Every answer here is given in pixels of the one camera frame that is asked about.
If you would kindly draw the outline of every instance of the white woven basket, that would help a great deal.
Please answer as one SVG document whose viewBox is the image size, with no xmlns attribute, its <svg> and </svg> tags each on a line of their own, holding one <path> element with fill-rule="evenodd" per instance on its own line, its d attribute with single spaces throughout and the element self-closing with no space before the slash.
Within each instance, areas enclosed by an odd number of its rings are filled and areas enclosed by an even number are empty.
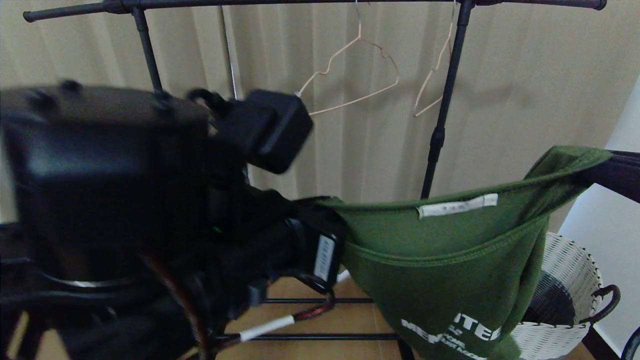
<svg viewBox="0 0 640 360">
<path fill-rule="evenodd" d="M 561 284 L 564 295 L 567 295 L 566 299 L 573 303 L 573 309 L 567 309 L 566 314 L 569 314 L 569 317 L 573 315 L 573 312 L 575 314 L 573 321 L 565 319 L 571 325 L 539 322 L 519 323 L 511 335 L 520 346 L 522 351 L 520 357 L 525 360 L 556 359 L 568 354 L 580 343 L 591 325 L 608 315 L 620 299 L 620 291 L 616 286 L 602 288 L 600 271 L 587 250 L 558 234 L 547 233 L 542 270 L 550 275 L 547 276 L 547 279 L 553 279 L 556 283 Z M 541 300 L 541 297 L 545 296 L 544 292 L 549 288 L 549 285 L 544 282 L 545 280 L 541 279 L 536 288 L 534 299 L 537 300 L 537 306 L 540 307 L 537 310 L 549 312 L 552 311 L 548 307 L 550 303 L 545 303 L 544 299 Z M 617 292 L 614 294 L 614 300 L 596 314 L 602 301 L 602 295 L 610 291 Z"/>
</svg>

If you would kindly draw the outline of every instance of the wire hanger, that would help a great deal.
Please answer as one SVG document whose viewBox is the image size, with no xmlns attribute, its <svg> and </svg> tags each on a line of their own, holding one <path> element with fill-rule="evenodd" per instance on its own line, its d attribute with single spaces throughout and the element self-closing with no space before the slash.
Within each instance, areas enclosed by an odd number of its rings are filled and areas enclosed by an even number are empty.
<svg viewBox="0 0 640 360">
<path fill-rule="evenodd" d="M 332 111 L 332 110 L 336 110 L 339 108 L 343 108 L 347 105 L 351 105 L 351 104 L 355 104 L 358 101 L 362 101 L 364 99 L 368 99 L 374 95 L 380 94 L 381 92 L 388 90 L 394 86 L 396 86 L 398 84 L 398 82 L 400 81 L 400 70 L 398 69 L 398 66 L 396 64 L 396 61 L 391 57 L 391 55 L 385 53 L 385 50 L 382 48 L 382 46 L 376 44 L 373 41 L 367 40 L 365 38 L 362 37 L 362 19 L 360 18 L 360 10 L 358 9 L 358 0 L 355 1 L 355 6 L 356 6 L 356 12 L 358 13 L 358 36 L 353 39 L 350 43 L 346 44 L 342 49 L 338 50 L 335 54 L 331 55 L 331 58 L 329 58 L 329 63 L 327 64 L 326 70 L 325 71 L 316 71 L 313 75 L 311 75 L 311 78 L 309 78 L 309 80 L 307 80 L 307 82 L 302 86 L 302 88 L 300 89 L 300 91 L 296 92 L 296 95 L 298 97 L 302 96 L 302 92 L 305 91 L 305 89 L 307 88 L 307 86 L 311 83 L 311 81 L 313 81 L 313 79 L 317 76 L 317 75 L 327 75 L 329 73 L 329 71 L 331 70 L 331 62 L 333 61 L 333 59 L 335 59 L 336 56 L 342 54 L 344 51 L 346 51 L 347 49 L 349 49 L 353 44 L 362 41 L 365 42 L 367 44 L 373 45 L 375 47 L 377 47 L 380 50 L 380 55 L 385 58 L 385 59 L 389 59 L 391 61 L 391 63 L 393 64 L 395 70 L 396 70 L 396 82 L 394 82 L 393 84 L 382 88 L 378 91 L 372 92 L 369 95 L 365 95 L 359 99 L 355 99 L 349 102 L 345 102 L 344 104 L 338 105 L 338 106 L 334 106 L 332 108 L 327 108 L 327 109 L 323 109 L 323 110 L 318 110 L 318 111 L 314 111 L 312 113 L 309 113 L 309 115 L 317 115 L 317 114 L 322 114 L 322 113 L 326 113 L 327 111 Z"/>
<path fill-rule="evenodd" d="M 431 79 L 431 75 L 433 75 L 433 73 L 438 71 L 438 69 L 440 68 L 440 63 L 442 63 L 442 55 L 444 55 L 444 51 L 447 49 L 447 47 L 449 48 L 449 59 L 451 59 L 451 34 L 453 33 L 453 19 L 454 19 L 454 14 L 456 12 L 456 5 L 457 5 L 456 0 L 453 0 L 453 6 L 451 8 L 451 23 L 449 24 L 449 34 L 447 35 L 447 40 L 445 40 L 444 45 L 442 46 L 442 50 L 440 50 L 440 55 L 438 55 L 438 62 L 436 62 L 436 66 L 432 67 L 431 70 L 429 71 L 429 74 L 427 74 L 427 78 L 422 83 L 422 86 L 420 87 L 420 91 L 418 92 L 418 96 L 415 98 L 415 104 L 413 105 L 413 117 L 418 117 L 422 115 L 422 113 L 424 113 L 425 111 L 432 108 L 435 104 L 442 101 L 442 96 L 440 96 L 436 101 L 429 104 L 426 108 L 420 111 L 417 111 L 418 102 L 422 97 L 422 93 L 424 92 L 424 89 L 427 87 L 427 84 L 429 83 L 429 79 Z"/>
</svg>

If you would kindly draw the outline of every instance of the black baseboard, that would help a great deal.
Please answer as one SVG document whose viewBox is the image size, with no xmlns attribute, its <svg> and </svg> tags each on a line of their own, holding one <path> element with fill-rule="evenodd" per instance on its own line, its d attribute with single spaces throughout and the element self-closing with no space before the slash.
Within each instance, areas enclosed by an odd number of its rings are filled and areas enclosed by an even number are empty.
<svg viewBox="0 0 640 360">
<path fill-rule="evenodd" d="M 587 336 L 582 339 L 582 343 L 596 360 L 620 360 L 593 326 L 589 329 Z"/>
</svg>

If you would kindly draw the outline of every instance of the basket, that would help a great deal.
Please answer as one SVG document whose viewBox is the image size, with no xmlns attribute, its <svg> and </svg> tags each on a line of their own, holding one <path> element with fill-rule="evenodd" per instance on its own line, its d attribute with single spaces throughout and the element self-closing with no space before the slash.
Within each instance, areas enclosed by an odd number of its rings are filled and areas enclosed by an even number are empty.
<svg viewBox="0 0 640 360">
<path fill-rule="evenodd" d="M 602 297 L 613 297 L 601 311 Z M 521 359 L 557 359 L 573 350 L 589 328 L 620 301 L 615 285 L 602 287 L 591 255 L 575 242 L 547 233 L 542 273 L 529 308 L 511 335 Z"/>
</svg>

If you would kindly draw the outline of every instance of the white sticker label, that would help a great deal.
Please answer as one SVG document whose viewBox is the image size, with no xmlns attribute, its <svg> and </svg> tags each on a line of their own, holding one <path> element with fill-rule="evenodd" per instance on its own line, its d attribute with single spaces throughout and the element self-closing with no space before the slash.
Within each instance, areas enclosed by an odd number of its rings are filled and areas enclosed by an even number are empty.
<svg viewBox="0 0 640 360">
<path fill-rule="evenodd" d="M 325 235 L 320 235 L 318 240 L 318 252 L 316 254 L 316 265 L 314 267 L 314 275 L 324 281 L 329 279 L 329 270 L 331 269 L 331 260 L 333 258 L 333 248 L 335 242 Z"/>
<path fill-rule="evenodd" d="M 422 205 L 418 208 L 419 218 L 440 217 L 464 213 L 465 211 L 483 208 L 485 206 L 496 206 L 498 204 L 498 194 L 488 193 L 478 196 L 469 201 L 443 202 L 441 204 Z"/>
</svg>

